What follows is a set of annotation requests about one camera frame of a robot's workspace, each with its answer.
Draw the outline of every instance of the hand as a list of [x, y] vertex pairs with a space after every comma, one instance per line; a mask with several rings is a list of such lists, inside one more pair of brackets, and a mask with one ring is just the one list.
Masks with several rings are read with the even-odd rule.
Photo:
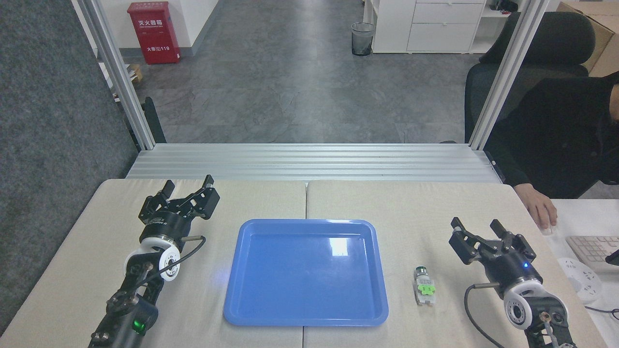
[[550, 225], [556, 225], [556, 208], [550, 198], [539, 193], [531, 184], [516, 185], [514, 191], [538, 227], [545, 230]]

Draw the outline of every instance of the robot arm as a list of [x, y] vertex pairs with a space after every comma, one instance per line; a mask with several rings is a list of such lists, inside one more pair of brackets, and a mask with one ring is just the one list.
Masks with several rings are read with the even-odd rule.
[[[569, 334], [568, 311], [561, 299], [544, 289], [532, 265], [536, 255], [523, 235], [513, 235], [496, 219], [490, 227], [500, 240], [473, 235], [457, 217], [451, 226], [449, 244], [464, 264], [481, 262], [490, 282], [496, 283], [509, 322], [524, 330], [530, 348], [576, 348]], [[545, 343], [544, 335], [550, 343]]]
[[[140, 247], [125, 260], [123, 283], [107, 301], [106, 314], [91, 335], [89, 348], [140, 346], [157, 320], [155, 304], [164, 282], [174, 280], [180, 263], [206, 242], [203, 236], [188, 235], [193, 218], [209, 219], [219, 202], [213, 183], [208, 175], [195, 193], [169, 201], [174, 184], [168, 180], [155, 196], [146, 198], [139, 214], [145, 224]], [[185, 242], [191, 240], [202, 241], [181, 258]]]

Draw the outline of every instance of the trash can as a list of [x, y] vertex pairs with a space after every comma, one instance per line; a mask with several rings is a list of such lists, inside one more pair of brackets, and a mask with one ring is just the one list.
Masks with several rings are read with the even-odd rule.
[[376, 27], [365, 22], [355, 23], [350, 27], [352, 28], [352, 54], [367, 56], [372, 51], [372, 38]]
[[146, 64], [178, 63], [181, 51], [167, 1], [134, 2], [127, 9]]

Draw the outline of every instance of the small component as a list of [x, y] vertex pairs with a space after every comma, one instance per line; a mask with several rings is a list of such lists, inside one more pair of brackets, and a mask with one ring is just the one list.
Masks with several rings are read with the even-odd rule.
[[415, 268], [415, 300], [418, 305], [434, 305], [436, 303], [436, 287], [434, 281], [428, 276], [428, 270], [424, 266]]

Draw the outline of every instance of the aluminum profile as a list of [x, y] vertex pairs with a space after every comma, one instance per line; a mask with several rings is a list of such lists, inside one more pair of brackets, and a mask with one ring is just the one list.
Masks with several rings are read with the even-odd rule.
[[467, 144], [157, 144], [127, 178], [500, 183]]

